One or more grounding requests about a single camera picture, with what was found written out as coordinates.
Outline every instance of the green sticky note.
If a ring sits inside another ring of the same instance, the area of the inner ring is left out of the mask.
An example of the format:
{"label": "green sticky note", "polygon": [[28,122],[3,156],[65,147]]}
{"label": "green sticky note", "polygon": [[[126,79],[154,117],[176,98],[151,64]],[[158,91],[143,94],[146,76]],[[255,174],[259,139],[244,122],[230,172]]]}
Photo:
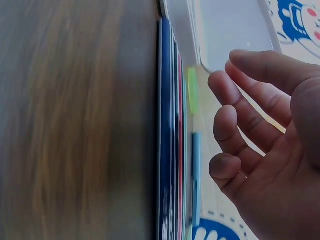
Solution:
{"label": "green sticky note", "polygon": [[187,84],[189,93],[189,105],[193,115],[198,113],[199,100],[198,100],[198,78],[197,71],[194,67],[187,70]]}
{"label": "green sticky note", "polygon": [[186,240],[192,240],[192,233],[193,233],[194,226],[190,225],[187,231]]}

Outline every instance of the wooden table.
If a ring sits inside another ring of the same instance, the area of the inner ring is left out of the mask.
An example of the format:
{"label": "wooden table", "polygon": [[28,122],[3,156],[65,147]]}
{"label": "wooden table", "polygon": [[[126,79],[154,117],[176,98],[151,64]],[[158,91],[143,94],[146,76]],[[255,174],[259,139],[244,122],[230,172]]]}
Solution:
{"label": "wooden table", "polygon": [[0,2],[0,239],[154,239],[155,0]]}

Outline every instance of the cartoon illustration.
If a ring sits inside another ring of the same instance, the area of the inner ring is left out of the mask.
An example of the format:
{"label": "cartoon illustration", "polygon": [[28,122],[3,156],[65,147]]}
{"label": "cartoon illustration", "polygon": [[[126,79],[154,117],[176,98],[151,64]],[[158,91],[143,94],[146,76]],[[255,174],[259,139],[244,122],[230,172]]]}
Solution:
{"label": "cartoon illustration", "polygon": [[309,3],[277,0],[283,32],[278,31],[282,44],[298,41],[307,51],[320,58],[320,11]]}
{"label": "cartoon illustration", "polygon": [[245,227],[234,218],[222,213],[209,214],[209,218],[200,219],[200,226],[193,228],[193,240],[248,240]]}

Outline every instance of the red cheek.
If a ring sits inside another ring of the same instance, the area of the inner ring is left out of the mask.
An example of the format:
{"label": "red cheek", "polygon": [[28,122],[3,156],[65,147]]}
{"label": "red cheek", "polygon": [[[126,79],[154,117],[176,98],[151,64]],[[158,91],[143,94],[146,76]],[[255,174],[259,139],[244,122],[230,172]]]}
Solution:
{"label": "red cheek", "polygon": [[315,37],[316,37],[318,40],[320,40],[320,32],[316,31],[316,32],[314,33],[314,35],[315,35]]}
{"label": "red cheek", "polygon": [[317,13],[312,10],[311,8],[308,9],[308,13],[312,16],[312,17],[316,17],[317,16]]}

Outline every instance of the white plastic container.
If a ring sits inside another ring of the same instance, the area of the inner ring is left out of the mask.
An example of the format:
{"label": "white plastic container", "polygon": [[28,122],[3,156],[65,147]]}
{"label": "white plastic container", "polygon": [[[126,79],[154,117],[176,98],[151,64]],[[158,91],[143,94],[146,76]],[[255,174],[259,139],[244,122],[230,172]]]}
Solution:
{"label": "white plastic container", "polygon": [[161,0],[186,67],[223,70],[233,49],[281,53],[266,0]]}

